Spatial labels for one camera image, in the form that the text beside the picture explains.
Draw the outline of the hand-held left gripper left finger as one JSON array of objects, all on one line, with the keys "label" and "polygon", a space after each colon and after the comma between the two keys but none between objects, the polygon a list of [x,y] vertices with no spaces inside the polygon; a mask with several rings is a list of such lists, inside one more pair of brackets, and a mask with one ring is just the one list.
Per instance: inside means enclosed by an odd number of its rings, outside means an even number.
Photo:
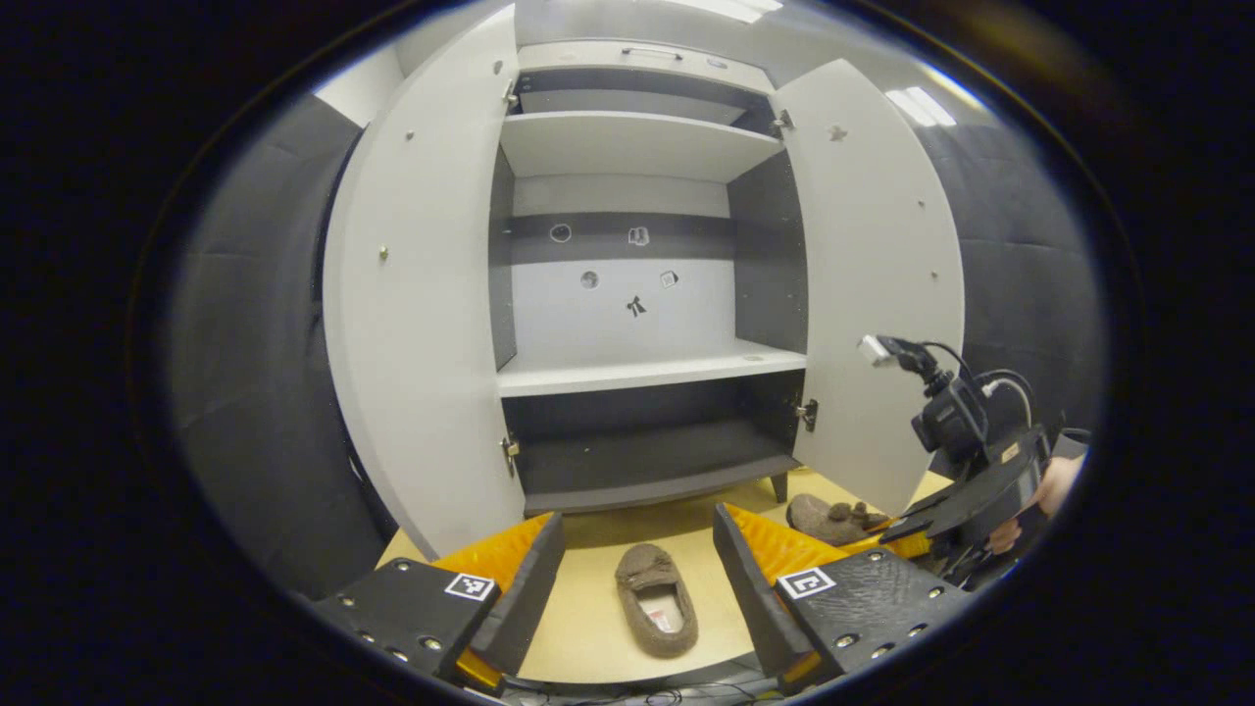
[{"label": "hand-held left gripper left finger", "polygon": [[565,553],[562,515],[551,510],[433,563],[397,557],[311,609],[423,678],[505,688],[530,652]]}]

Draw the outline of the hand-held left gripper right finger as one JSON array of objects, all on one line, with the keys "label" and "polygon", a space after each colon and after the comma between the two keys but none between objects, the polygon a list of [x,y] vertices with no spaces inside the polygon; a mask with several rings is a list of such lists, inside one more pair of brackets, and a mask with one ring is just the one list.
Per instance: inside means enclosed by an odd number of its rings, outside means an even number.
[{"label": "hand-held left gripper right finger", "polygon": [[714,508],[712,532],[756,657],[781,693],[865,672],[976,599],[916,566],[916,540],[835,548],[729,502]]}]

